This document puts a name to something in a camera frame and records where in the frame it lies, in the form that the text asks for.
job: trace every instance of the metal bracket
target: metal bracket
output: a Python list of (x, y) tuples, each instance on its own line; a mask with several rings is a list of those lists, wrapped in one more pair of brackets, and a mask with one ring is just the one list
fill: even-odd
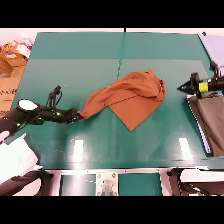
[(96, 174), (96, 196), (118, 196), (118, 173)]

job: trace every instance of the table surface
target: table surface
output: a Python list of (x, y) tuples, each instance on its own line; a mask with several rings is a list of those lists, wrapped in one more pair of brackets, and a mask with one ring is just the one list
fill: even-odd
[[(28, 133), (28, 142), (45, 169), (224, 167), (222, 158), (205, 154), (186, 95), (176, 90), (193, 72), (201, 78), (212, 76), (197, 35), (39, 33), (12, 107), (22, 98), (45, 104), (49, 92), (60, 85), (63, 98), (58, 108), (81, 110), (92, 92), (147, 68), (165, 80), (167, 97), (134, 131), (105, 108), (70, 125), (28, 125), (10, 140)], [(188, 154), (181, 139), (188, 142)], [(82, 140), (83, 147), (77, 149), (76, 140)]]

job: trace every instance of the yellow-green tape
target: yellow-green tape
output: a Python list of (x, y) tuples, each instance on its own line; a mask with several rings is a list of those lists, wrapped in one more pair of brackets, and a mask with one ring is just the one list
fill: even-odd
[(208, 83), (207, 82), (200, 82), (199, 83), (199, 91), (201, 93), (208, 92)]

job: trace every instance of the orange-brown fabric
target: orange-brown fabric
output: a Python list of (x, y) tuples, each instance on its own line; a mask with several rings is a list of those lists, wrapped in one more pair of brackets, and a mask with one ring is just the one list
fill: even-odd
[(80, 114), (87, 119), (109, 106), (132, 131), (159, 107), (165, 96), (164, 81), (152, 69), (131, 72), (91, 94)]

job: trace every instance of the white wall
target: white wall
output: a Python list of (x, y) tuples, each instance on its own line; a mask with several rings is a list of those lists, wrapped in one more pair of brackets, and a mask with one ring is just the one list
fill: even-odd
[[(0, 45), (7, 41), (30, 38), (35, 40), (38, 32), (123, 32), (123, 28), (0, 28)], [(188, 33), (224, 36), (224, 28), (127, 28), (127, 32), (162, 32), (162, 33)]]

